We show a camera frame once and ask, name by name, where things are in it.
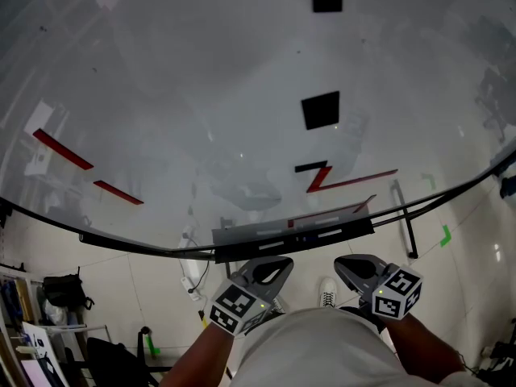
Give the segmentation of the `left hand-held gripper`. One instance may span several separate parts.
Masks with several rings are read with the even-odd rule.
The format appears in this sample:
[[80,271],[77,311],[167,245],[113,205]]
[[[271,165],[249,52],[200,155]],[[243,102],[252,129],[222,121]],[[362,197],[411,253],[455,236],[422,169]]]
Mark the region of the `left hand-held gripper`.
[[239,335],[264,321],[293,270],[287,256],[249,260],[218,288],[210,302],[209,320],[230,335]]

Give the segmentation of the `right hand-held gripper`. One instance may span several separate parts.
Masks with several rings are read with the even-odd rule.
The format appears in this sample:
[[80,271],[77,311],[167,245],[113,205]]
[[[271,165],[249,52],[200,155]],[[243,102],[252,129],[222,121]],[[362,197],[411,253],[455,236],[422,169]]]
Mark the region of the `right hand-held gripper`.
[[378,317],[402,320],[419,300],[423,277],[409,268],[387,264],[370,254],[351,254],[334,260],[344,284],[361,294]]

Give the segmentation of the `blue marker pen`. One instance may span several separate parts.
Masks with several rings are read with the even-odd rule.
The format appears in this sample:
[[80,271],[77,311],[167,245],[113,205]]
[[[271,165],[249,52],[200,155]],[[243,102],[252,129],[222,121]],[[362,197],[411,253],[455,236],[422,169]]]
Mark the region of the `blue marker pen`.
[[324,231],[322,233],[319,233],[318,231],[316,231],[315,233],[309,233],[309,234],[305,235],[303,237],[303,240],[305,242],[315,241],[315,240],[319,240],[319,239],[325,239],[325,238],[333,236],[333,235],[340,235],[341,233],[342,233],[342,230],[340,228],[334,229],[331,231]]

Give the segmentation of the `person's right forearm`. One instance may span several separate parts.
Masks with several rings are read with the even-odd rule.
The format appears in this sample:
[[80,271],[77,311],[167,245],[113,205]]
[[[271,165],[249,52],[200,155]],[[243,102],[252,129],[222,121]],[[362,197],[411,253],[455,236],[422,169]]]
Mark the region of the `person's right forearm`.
[[460,355],[413,315],[402,320],[383,318],[403,368],[435,384],[455,372],[465,372]]

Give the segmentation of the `white whiteboard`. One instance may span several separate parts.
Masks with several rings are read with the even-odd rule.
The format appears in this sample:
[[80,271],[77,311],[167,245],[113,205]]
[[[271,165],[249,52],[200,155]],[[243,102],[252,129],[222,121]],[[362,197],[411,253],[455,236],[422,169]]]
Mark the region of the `white whiteboard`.
[[[339,123],[308,131],[301,100],[334,91]],[[373,194],[369,214],[447,203],[515,132],[516,0],[0,0],[0,223],[229,243]],[[326,185],[398,172],[307,193],[318,170],[294,168],[323,160]]]

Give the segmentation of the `white right shoe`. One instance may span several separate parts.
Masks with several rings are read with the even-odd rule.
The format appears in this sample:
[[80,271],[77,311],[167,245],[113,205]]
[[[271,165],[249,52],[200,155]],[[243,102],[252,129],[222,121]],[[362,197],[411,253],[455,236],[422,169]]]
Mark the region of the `white right shoe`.
[[337,304],[338,287],[332,278],[325,277],[319,286],[319,306],[335,308]]

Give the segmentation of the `white power strip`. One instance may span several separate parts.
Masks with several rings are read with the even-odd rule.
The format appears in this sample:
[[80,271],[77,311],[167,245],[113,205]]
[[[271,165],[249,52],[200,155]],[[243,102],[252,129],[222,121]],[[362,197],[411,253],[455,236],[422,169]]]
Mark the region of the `white power strip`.
[[202,298],[197,287],[192,283],[189,277],[182,277],[181,284],[192,301],[196,302]]

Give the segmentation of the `white shirt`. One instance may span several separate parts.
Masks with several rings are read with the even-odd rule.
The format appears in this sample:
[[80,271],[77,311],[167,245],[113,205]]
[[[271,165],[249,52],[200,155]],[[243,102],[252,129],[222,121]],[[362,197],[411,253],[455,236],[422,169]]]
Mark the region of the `white shirt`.
[[489,387],[464,371],[410,375],[367,320],[339,309],[284,314],[246,336],[230,387]]

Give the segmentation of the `black tape strip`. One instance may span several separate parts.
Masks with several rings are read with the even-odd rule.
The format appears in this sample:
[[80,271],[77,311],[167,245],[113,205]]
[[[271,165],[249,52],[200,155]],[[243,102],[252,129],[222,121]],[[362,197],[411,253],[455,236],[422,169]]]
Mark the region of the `black tape strip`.
[[303,172],[308,172],[308,171],[315,170],[315,169],[317,169],[317,170],[323,169],[323,168],[326,168],[326,166],[327,166],[327,161],[323,160],[323,161],[313,162],[310,164],[297,165],[294,168],[294,172],[295,173],[303,173]]

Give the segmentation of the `black office chair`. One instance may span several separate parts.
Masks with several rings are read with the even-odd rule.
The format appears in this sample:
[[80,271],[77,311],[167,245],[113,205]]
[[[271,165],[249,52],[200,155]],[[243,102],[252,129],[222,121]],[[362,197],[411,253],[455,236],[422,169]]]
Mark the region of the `black office chair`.
[[97,387],[159,387],[153,376],[167,373],[171,367],[148,366],[144,354],[144,336],[150,335],[148,327],[142,327],[137,335],[137,353],[130,353],[121,344],[90,337],[86,347],[88,369]]

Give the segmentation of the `white metal bar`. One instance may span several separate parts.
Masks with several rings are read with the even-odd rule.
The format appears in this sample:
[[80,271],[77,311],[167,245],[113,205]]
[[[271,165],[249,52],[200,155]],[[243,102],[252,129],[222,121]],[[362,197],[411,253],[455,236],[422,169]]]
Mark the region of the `white metal bar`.
[[85,324],[77,324],[77,325],[70,325],[70,326],[40,326],[40,328],[45,329],[47,332],[56,333],[56,334],[65,333],[65,332],[79,333],[79,332],[89,332],[89,331],[108,332],[106,325],[89,327]]

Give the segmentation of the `clear plastic bag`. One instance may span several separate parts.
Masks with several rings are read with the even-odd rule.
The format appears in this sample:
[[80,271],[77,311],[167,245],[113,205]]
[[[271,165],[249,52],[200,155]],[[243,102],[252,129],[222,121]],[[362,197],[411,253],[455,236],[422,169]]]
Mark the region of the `clear plastic bag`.
[[68,309],[66,307],[54,306],[49,300],[44,301],[44,313],[54,326],[68,324]]

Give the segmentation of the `pink tablet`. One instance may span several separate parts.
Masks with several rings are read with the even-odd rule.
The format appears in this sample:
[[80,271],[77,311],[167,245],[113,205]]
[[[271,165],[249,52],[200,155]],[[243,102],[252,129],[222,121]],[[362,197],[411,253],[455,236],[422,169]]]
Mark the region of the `pink tablet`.
[[33,387],[52,387],[38,360],[22,360],[21,365]]

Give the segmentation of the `white storage shelf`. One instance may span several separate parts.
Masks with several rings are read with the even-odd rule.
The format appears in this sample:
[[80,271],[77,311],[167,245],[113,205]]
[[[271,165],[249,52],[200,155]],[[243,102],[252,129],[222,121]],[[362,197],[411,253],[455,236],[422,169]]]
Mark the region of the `white storage shelf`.
[[43,278],[24,265],[0,263],[0,379],[6,387],[29,387],[31,382],[21,361],[28,353],[16,350],[24,344],[23,323],[39,324],[42,318],[37,299]]

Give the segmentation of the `small black tape square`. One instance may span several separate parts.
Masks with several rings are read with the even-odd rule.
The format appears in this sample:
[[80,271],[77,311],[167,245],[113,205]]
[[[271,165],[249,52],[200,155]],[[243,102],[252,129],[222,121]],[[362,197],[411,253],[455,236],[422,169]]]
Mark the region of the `small black tape square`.
[[343,0],[312,0],[314,13],[335,13],[343,10]]

